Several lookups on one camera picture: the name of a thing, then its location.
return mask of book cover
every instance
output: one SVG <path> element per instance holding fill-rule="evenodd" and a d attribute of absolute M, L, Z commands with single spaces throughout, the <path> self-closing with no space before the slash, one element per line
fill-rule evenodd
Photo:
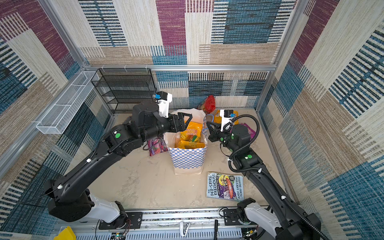
<path fill-rule="evenodd" d="M 207 197 L 239 202 L 244 200 L 243 176 L 208 173 Z"/>

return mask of black wire shelf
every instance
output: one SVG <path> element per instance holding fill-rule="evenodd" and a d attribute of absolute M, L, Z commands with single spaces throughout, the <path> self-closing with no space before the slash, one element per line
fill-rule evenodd
<path fill-rule="evenodd" d="M 143 101 L 154 101 L 156 86 L 150 69 L 98 69 L 99 80 L 93 86 L 107 103 L 112 113 L 131 113 L 133 106 Z"/>

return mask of yellow object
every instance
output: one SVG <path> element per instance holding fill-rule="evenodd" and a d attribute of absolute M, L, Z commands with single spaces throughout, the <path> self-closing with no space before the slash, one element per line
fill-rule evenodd
<path fill-rule="evenodd" d="M 182 149 L 196 149 L 205 147 L 205 144 L 203 142 L 188 142 L 180 140 L 177 147 Z"/>
<path fill-rule="evenodd" d="M 71 227 L 68 226 L 53 240 L 76 240 L 76 236 L 74 235 Z"/>
<path fill-rule="evenodd" d="M 236 116 L 239 116 L 239 113 L 237 111 L 233 111 L 233 113 L 236 115 Z M 216 112 L 216 115 L 214 117 L 214 122 L 215 123 L 221 123 L 221 117 L 220 117 L 220 110 L 217 110 Z"/>
<path fill-rule="evenodd" d="M 203 125 L 197 122 L 190 122 L 184 132 L 180 132 L 180 139 L 190 142 L 200 142 Z"/>

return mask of yellow package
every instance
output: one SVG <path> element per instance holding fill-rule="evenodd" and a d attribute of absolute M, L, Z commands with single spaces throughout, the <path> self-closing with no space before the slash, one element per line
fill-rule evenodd
<path fill-rule="evenodd" d="M 180 132 L 180 140 L 189 142 L 200 142 L 203 125 L 197 122 L 190 122 L 184 132 Z"/>
<path fill-rule="evenodd" d="M 188 141 L 180 140 L 177 147 L 182 148 L 182 149 L 196 149 L 196 148 L 205 147 L 205 143 L 203 143 L 203 142 L 188 142 Z"/>
<path fill-rule="evenodd" d="M 233 111 L 233 113 L 234 113 L 236 116 L 239 116 L 239 113 L 238 113 L 237 111 Z M 215 123 L 221 123 L 220 109 L 217 110 L 217 112 L 216 112 L 216 115 L 215 115 L 215 117 L 214 117 L 214 122 L 215 122 Z M 236 125 L 236 124 L 239 124 L 239 120 L 236 120 L 236 121 L 235 121 L 234 125 Z"/>

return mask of white wire basket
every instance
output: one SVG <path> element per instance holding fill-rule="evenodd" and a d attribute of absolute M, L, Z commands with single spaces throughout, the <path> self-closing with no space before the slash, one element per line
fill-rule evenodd
<path fill-rule="evenodd" d="M 63 134 L 99 79 L 94 71 L 83 71 L 43 116 L 36 128 L 43 134 Z"/>

